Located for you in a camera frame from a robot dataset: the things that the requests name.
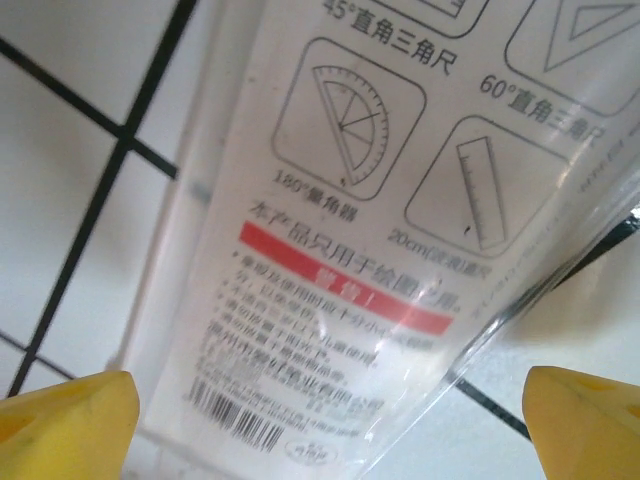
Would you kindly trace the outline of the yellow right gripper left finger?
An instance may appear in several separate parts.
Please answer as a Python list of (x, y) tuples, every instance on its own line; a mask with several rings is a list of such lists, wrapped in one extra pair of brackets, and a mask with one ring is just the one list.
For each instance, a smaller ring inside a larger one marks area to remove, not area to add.
[(107, 371), (1, 402), (3, 479), (118, 479), (139, 418), (130, 373)]

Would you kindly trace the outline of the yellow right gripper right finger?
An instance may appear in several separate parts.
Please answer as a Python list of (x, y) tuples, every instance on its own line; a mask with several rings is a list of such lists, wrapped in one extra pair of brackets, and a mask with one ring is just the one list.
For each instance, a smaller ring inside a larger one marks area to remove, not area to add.
[(522, 411), (548, 479), (639, 477), (639, 387), (552, 366), (527, 374)]

